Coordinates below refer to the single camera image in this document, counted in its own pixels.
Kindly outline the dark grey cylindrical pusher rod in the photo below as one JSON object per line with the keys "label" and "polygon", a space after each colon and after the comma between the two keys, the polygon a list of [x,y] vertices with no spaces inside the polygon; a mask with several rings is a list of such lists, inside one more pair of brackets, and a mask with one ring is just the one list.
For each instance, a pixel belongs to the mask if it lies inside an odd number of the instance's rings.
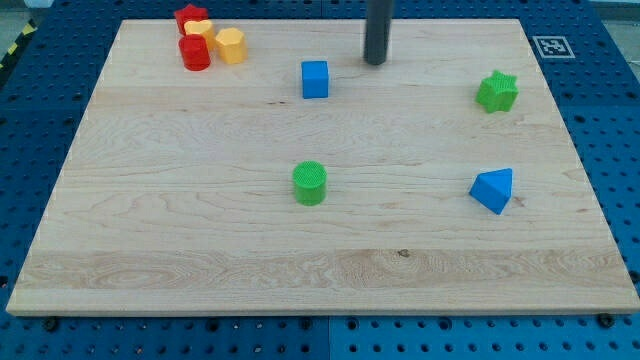
{"label": "dark grey cylindrical pusher rod", "polygon": [[381,65],[387,60],[393,11],[393,0],[367,1],[363,58],[369,65]]}

